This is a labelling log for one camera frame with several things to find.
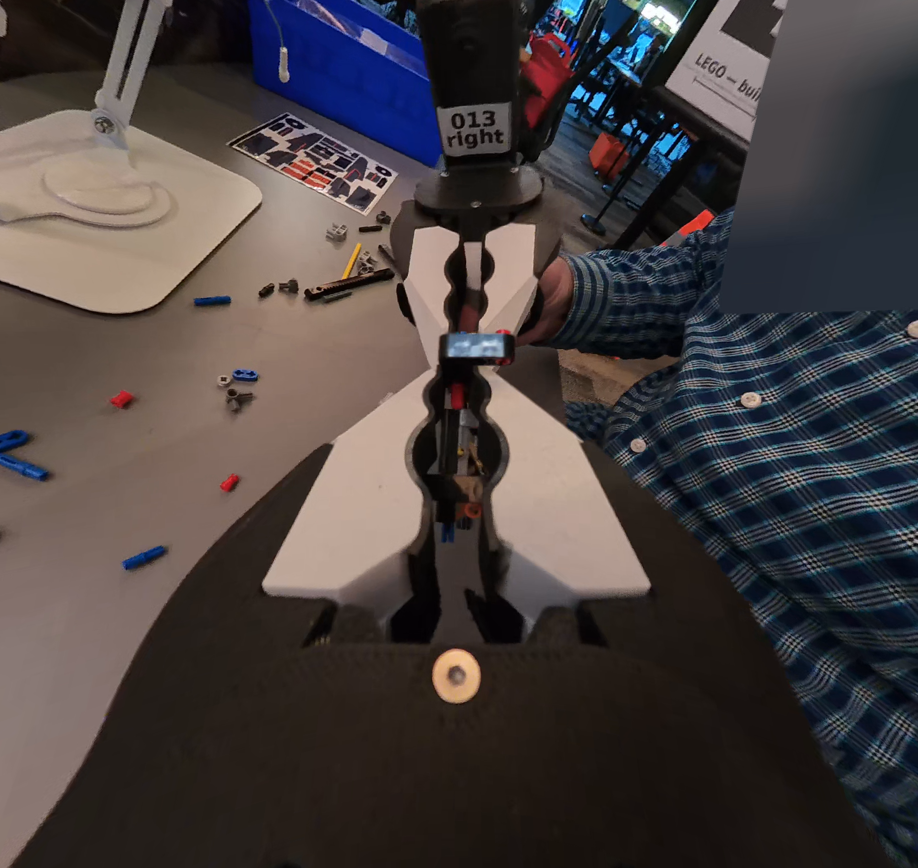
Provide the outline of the blue plastic bin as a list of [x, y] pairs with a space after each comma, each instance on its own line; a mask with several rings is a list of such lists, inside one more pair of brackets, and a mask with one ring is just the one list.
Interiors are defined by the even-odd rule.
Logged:
[[418, 37], [356, 0], [249, 0], [261, 87], [427, 166], [442, 147]]

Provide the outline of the black poster stand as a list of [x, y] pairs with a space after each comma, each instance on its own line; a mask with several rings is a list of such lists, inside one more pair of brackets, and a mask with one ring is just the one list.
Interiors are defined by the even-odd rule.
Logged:
[[720, 159], [742, 172], [748, 156], [747, 141], [667, 88], [642, 89], [630, 115], [636, 116], [640, 110], [645, 110], [646, 114], [650, 115], [646, 137], [635, 150], [625, 150], [630, 158], [614, 180], [612, 190], [598, 214], [585, 213], [580, 216], [580, 223], [585, 229], [599, 238], [606, 236], [603, 217], [624, 192], [638, 167], [647, 161], [649, 153], [664, 134], [673, 128], [681, 130], [689, 140], [689, 147], [647, 195], [635, 217], [614, 242], [613, 247], [616, 249], [627, 249], [637, 242], [660, 210], [704, 161], [711, 158]]

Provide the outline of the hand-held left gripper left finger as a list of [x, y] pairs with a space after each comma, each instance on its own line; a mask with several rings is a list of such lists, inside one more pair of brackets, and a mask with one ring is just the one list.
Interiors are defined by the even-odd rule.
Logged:
[[336, 438], [262, 589], [356, 606], [394, 640], [431, 640], [440, 597], [430, 512], [409, 449], [429, 420], [427, 370]]

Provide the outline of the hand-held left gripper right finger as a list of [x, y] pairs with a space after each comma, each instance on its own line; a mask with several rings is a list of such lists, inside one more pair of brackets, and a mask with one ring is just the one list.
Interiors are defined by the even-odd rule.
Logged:
[[549, 609], [647, 596], [651, 583], [588, 452], [497, 372], [476, 408], [476, 625], [522, 640]]

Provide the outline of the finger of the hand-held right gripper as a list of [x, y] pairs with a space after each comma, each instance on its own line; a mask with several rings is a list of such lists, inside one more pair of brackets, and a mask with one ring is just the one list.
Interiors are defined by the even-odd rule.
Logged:
[[463, 255], [460, 235], [442, 226], [414, 232], [407, 275], [396, 289], [403, 315], [413, 324], [432, 370], [440, 364], [442, 336], [453, 332], [457, 300], [450, 263]]
[[535, 241], [535, 228], [498, 228], [465, 243], [465, 333], [520, 333], [536, 298]]

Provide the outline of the white tablet stand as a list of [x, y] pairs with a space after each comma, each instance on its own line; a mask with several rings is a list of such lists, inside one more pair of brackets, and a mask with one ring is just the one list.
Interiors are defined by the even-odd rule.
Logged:
[[125, 0], [91, 110], [2, 130], [3, 283], [86, 311], [145, 311], [260, 208], [246, 177], [131, 126], [173, 2]]

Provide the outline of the person's right hand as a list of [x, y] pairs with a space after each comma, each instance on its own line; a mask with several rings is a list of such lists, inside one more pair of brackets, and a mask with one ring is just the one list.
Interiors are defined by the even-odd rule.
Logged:
[[537, 322], [517, 336], [518, 346], [542, 346], [553, 341], [568, 320], [575, 282], [572, 267], [565, 256], [558, 256], [545, 268], [539, 279], [542, 311]]

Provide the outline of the lego sticker sheet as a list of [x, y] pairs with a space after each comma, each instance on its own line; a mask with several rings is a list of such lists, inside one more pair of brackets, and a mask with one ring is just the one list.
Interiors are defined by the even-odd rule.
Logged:
[[361, 216], [373, 216], [398, 177], [396, 170], [290, 112], [227, 143], [269, 169]]

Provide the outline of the person's right forearm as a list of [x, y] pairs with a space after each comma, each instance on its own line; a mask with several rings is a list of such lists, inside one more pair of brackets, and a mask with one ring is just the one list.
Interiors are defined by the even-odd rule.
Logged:
[[719, 288], [732, 219], [729, 209], [680, 246], [565, 255], [572, 307], [545, 345], [623, 359], [676, 357], [690, 317]]

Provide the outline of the black lego beam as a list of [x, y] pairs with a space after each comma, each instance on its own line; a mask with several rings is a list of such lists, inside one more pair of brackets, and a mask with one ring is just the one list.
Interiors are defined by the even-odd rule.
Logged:
[[396, 273], [393, 269], [389, 267], [380, 268], [352, 277], [339, 278], [313, 288], [306, 288], [304, 291], [304, 298], [309, 302], [327, 300], [329, 298], [342, 296], [357, 288], [392, 280], [395, 277]]

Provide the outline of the red bag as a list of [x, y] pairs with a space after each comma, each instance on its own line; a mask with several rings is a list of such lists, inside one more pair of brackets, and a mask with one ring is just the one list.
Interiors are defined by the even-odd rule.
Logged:
[[534, 131], [573, 75], [572, 52], [555, 33], [531, 33], [528, 49], [521, 65], [522, 118]]

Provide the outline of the black lego chassis assembly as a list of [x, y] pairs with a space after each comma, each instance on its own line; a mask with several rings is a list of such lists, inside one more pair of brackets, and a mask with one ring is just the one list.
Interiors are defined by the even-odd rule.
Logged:
[[449, 333], [440, 339], [430, 391], [434, 453], [424, 482], [442, 544], [452, 544], [456, 530], [485, 521], [489, 490], [508, 466], [507, 438], [488, 415], [492, 390], [484, 372], [511, 364], [514, 349], [507, 332]]

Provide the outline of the framed marker poster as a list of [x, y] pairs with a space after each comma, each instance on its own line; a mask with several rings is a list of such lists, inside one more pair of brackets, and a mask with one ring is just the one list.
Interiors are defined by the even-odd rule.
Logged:
[[718, 0], [666, 89], [749, 143], [788, 0]]

